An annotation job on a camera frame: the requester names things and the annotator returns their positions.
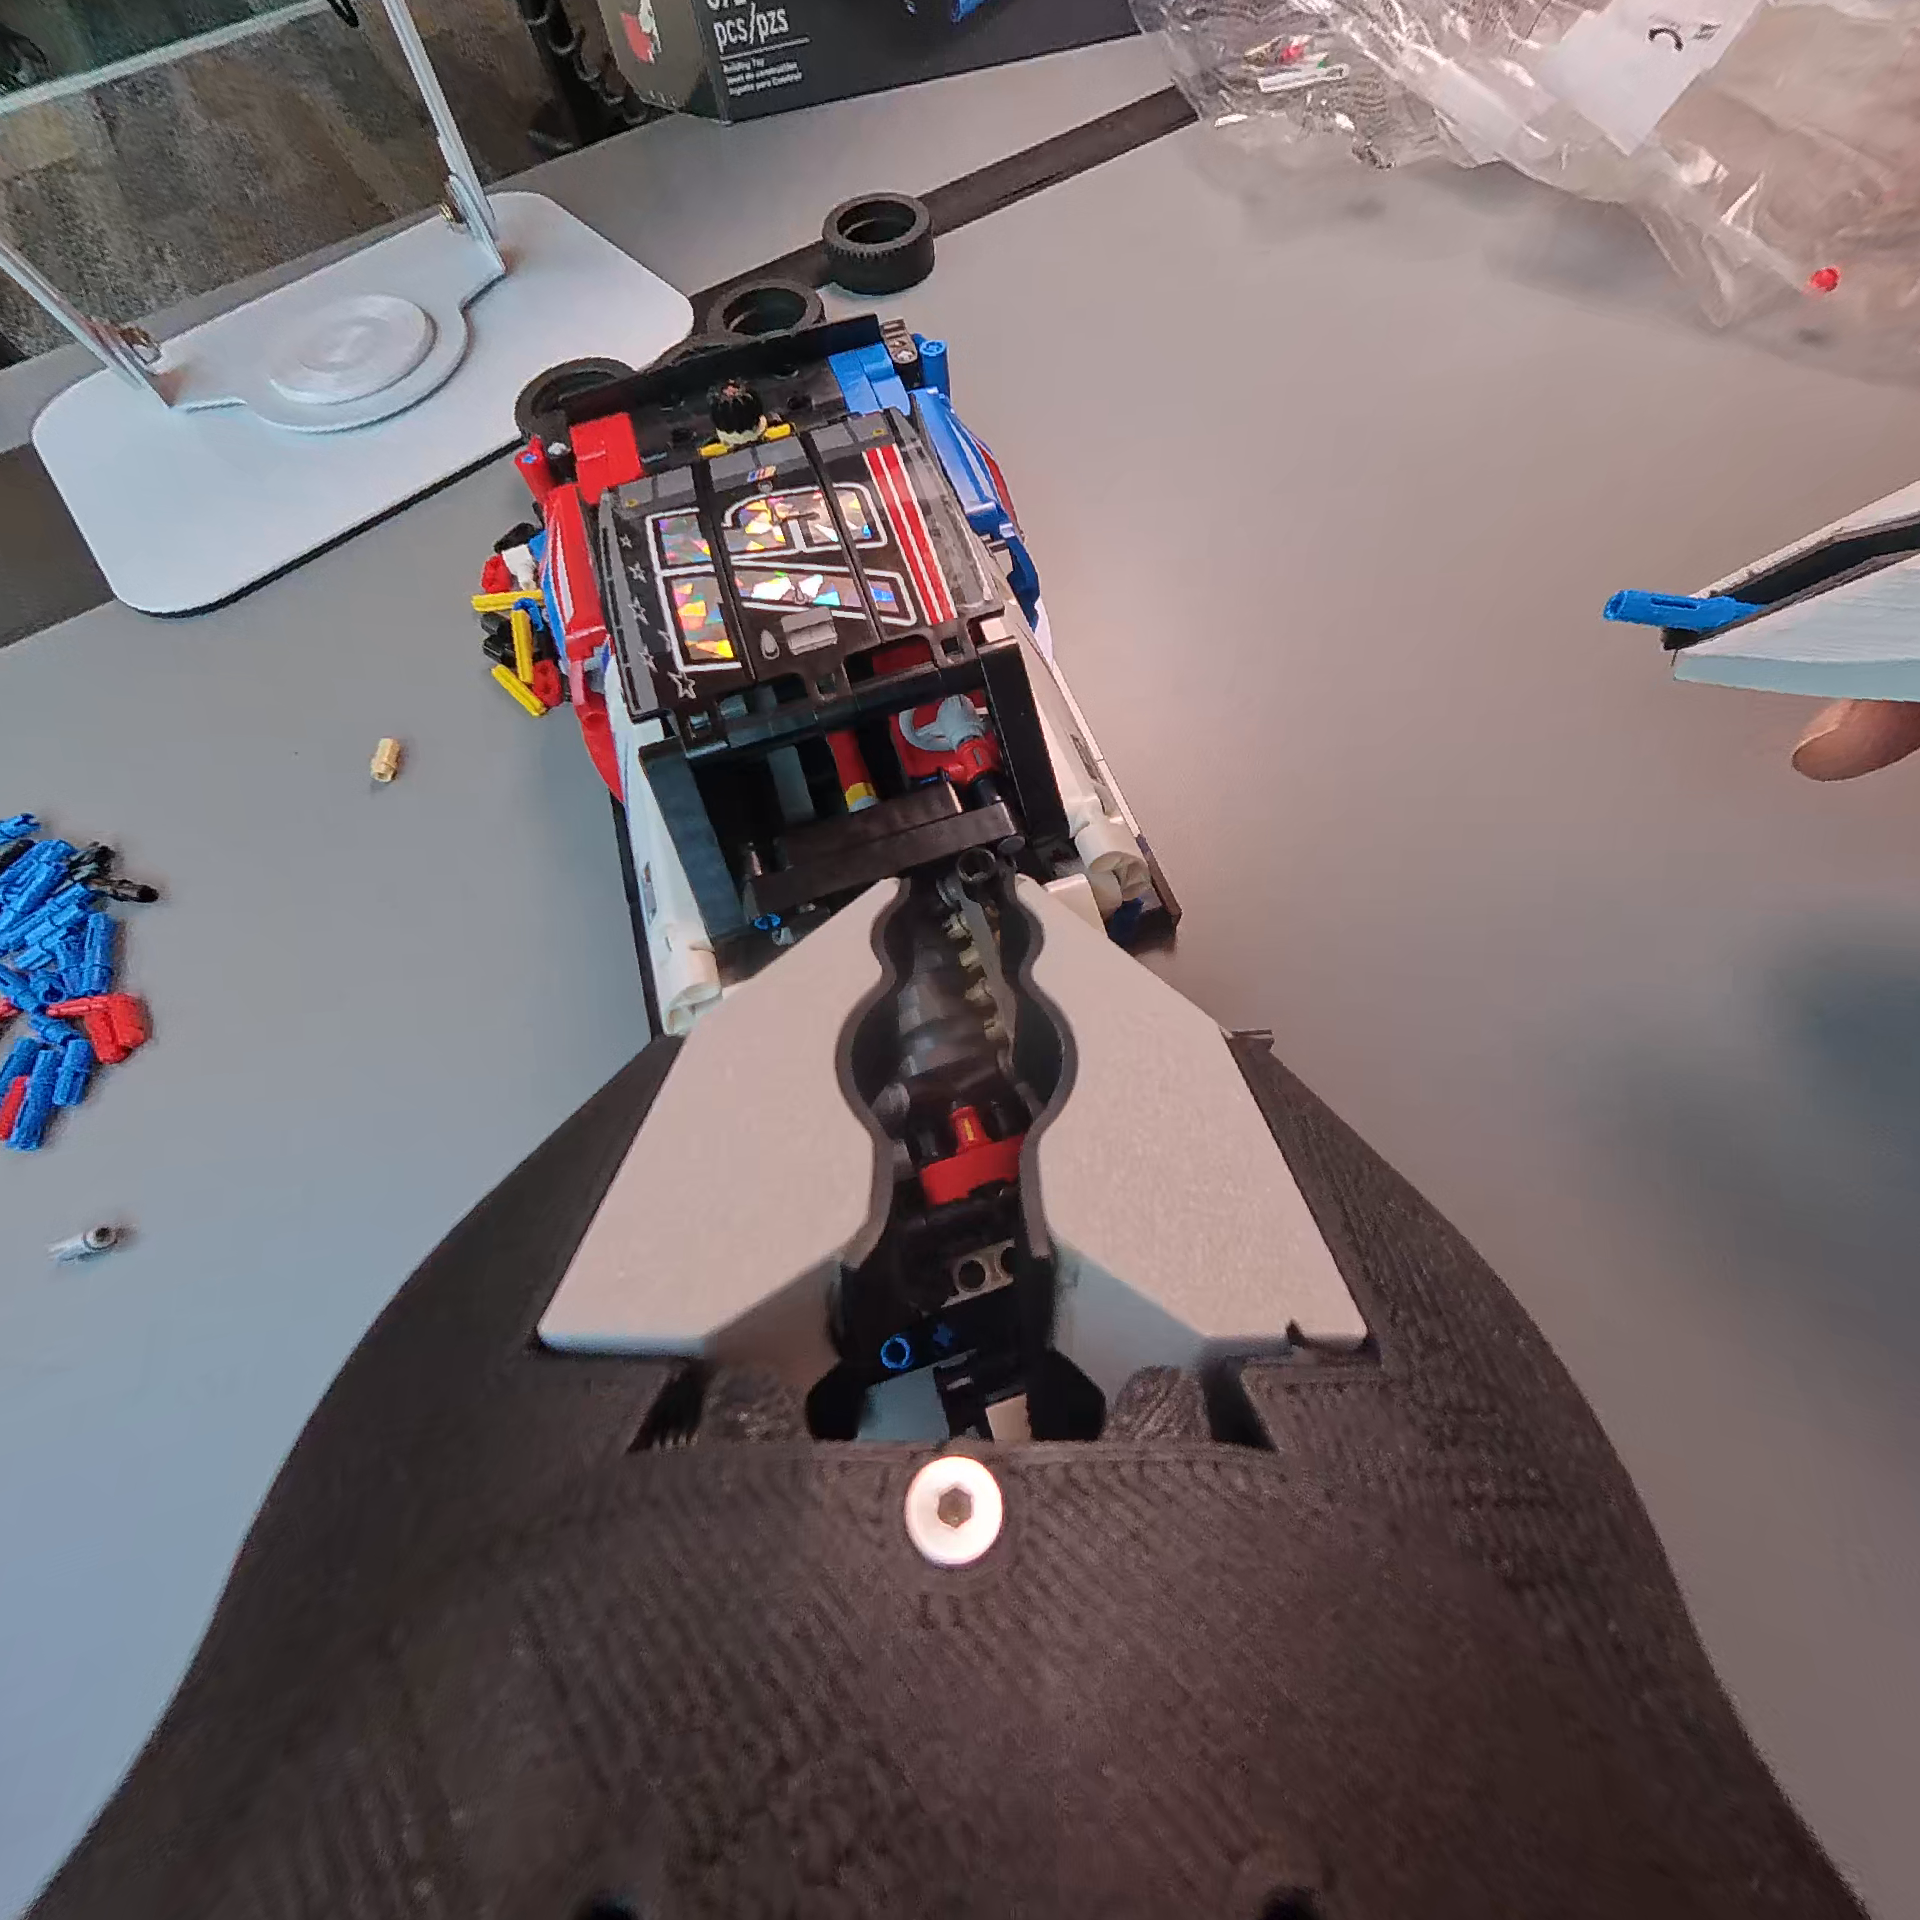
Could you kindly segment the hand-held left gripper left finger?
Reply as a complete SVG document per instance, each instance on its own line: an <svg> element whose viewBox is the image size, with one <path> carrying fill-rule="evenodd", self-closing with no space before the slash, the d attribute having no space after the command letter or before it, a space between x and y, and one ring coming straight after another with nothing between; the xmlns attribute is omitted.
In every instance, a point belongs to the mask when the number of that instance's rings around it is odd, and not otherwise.
<svg viewBox="0 0 1920 1920"><path fill-rule="evenodd" d="M896 879L864 888L695 1018L543 1310L545 1348L763 1373L801 1395L834 1370L842 1261L884 1215L845 1046L891 976L876 940L896 897Z"/></svg>

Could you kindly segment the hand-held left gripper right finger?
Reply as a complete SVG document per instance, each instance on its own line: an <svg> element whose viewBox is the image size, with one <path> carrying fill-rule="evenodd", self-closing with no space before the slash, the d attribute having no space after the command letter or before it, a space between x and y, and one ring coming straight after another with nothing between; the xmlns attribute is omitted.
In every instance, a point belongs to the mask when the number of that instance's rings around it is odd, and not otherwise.
<svg viewBox="0 0 1920 1920"><path fill-rule="evenodd" d="M1060 1036L1028 1137L1052 1348L1109 1417L1144 1373L1356 1357L1369 1325L1228 1033L1034 883L1018 904Z"/></svg>

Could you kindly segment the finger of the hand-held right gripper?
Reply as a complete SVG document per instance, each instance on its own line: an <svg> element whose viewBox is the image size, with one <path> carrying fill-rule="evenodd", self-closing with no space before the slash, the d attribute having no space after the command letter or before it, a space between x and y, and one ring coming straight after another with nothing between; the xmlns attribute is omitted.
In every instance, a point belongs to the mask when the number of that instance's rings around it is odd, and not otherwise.
<svg viewBox="0 0 1920 1920"><path fill-rule="evenodd" d="M1917 701L1917 558L1863 564L1670 657L1675 683Z"/></svg>
<svg viewBox="0 0 1920 1920"><path fill-rule="evenodd" d="M1826 590L1859 573L1917 556L1917 483L1893 489L1703 589L1752 607Z"/></svg>

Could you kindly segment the toy brick race car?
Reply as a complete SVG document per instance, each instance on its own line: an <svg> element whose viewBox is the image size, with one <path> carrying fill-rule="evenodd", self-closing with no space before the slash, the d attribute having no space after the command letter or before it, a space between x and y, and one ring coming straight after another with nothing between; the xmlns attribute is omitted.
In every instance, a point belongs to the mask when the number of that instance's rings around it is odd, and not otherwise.
<svg viewBox="0 0 1920 1920"><path fill-rule="evenodd" d="M896 320L690 341L520 440L563 707L609 791L658 1039L682 1039L864 888L903 886L867 1098L889 1225L828 1302L845 1429L927 1383L953 1438L1096 1423L1041 1359L1018 1227L1039 1094L1002 904L1032 879L1117 947L1182 904L1046 637L1041 581L945 348Z"/></svg>

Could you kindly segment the grey desk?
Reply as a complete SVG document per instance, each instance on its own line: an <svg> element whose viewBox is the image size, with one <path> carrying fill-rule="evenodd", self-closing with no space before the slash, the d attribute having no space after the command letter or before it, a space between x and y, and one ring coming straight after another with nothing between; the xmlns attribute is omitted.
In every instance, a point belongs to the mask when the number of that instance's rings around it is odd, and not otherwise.
<svg viewBox="0 0 1920 1920"><path fill-rule="evenodd" d="M1917 767L1812 784L1800 701L1598 620L1906 488L1917 390L1700 330L1519 178L1195 125L939 235L903 314L1182 903L1166 981L1489 1258L1781 1787L1917 1917ZM2 1156L2 1917L360 1336L646 1046L606 795L477 660L520 500L490 465L225 611L2 650L2 815L162 893L149 1048Z"/></svg>

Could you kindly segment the person's right hand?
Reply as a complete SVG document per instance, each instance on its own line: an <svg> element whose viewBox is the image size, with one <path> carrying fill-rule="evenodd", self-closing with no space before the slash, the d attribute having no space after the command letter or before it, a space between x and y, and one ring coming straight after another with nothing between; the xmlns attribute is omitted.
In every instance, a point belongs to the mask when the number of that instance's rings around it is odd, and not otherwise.
<svg viewBox="0 0 1920 1920"><path fill-rule="evenodd" d="M1917 756L1917 701L1834 701L1812 717L1788 763L1806 781L1859 781Z"/></svg>

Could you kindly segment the clear plastic bag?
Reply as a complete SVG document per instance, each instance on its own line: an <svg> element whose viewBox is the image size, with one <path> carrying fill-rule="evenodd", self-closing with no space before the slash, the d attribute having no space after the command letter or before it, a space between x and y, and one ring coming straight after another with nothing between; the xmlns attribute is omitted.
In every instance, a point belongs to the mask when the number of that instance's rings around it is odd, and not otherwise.
<svg viewBox="0 0 1920 1920"><path fill-rule="evenodd" d="M1506 165L1583 183L1651 146L1761 3L1132 3L1216 130L1369 166Z"/></svg>
<svg viewBox="0 0 1920 1920"><path fill-rule="evenodd" d="M1917 381L1917 3L1567 3L1538 169L1640 216L1700 314Z"/></svg>

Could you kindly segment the pile of small loose bricks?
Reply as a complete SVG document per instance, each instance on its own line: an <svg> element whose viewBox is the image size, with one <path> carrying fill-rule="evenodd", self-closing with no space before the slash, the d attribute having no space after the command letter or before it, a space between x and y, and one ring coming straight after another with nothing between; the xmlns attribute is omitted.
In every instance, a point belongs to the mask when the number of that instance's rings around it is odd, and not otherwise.
<svg viewBox="0 0 1920 1920"><path fill-rule="evenodd" d="M490 680L524 717L556 711L568 699L543 558L543 522L515 522L496 540L470 596Z"/></svg>

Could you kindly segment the pile of blue red pins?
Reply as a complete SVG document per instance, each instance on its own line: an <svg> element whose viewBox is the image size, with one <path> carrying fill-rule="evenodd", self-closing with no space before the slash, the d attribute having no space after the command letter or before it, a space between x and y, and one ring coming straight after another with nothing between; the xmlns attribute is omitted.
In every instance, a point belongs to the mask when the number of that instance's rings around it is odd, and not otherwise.
<svg viewBox="0 0 1920 1920"><path fill-rule="evenodd" d="M123 908L156 903L107 843L2 818L2 1151L44 1147L99 1075L154 1039L148 1000L123 988Z"/></svg>

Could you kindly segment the black rubber toy tyre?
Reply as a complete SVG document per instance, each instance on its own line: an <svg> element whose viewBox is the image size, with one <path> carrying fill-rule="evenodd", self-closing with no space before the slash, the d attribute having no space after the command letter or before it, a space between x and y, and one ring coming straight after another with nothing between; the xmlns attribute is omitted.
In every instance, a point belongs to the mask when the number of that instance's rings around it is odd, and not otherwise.
<svg viewBox="0 0 1920 1920"><path fill-rule="evenodd" d="M515 397L520 440L563 440L571 432L568 405L580 401L585 397L597 397L599 390L609 390L634 374L634 365L612 356L576 356L534 374Z"/></svg>
<svg viewBox="0 0 1920 1920"><path fill-rule="evenodd" d="M891 299L933 270L933 214L906 192L863 192L826 214L818 246L833 288Z"/></svg>
<svg viewBox="0 0 1920 1920"><path fill-rule="evenodd" d="M704 311L703 341L719 350L788 341L826 324L817 288L797 277L744 277L721 288Z"/></svg>

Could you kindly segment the white book stand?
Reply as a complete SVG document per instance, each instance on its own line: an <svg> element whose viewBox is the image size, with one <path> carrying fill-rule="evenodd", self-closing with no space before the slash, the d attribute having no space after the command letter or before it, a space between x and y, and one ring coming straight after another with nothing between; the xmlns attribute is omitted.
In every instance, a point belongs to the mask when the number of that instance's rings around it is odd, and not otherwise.
<svg viewBox="0 0 1920 1920"><path fill-rule="evenodd" d="M445 156L438 216L167 342L80 314L2 242L2 275L101 363L28 437L129 611L230 603L507 451L547 365L646 365L692 330L692 301L575 214L484 188L414 16L381 9Z"/></svg>

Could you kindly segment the toy car set box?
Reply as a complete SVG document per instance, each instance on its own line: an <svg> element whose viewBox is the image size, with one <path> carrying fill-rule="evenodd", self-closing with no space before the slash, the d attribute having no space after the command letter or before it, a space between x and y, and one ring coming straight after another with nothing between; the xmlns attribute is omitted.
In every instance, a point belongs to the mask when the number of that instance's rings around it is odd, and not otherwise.
<svg viewBox="0 0 1920 1920"><path fill-rule="evenodd" d="M599 3L646 105L748 125L1138 32L1129 3Z"/></svg>

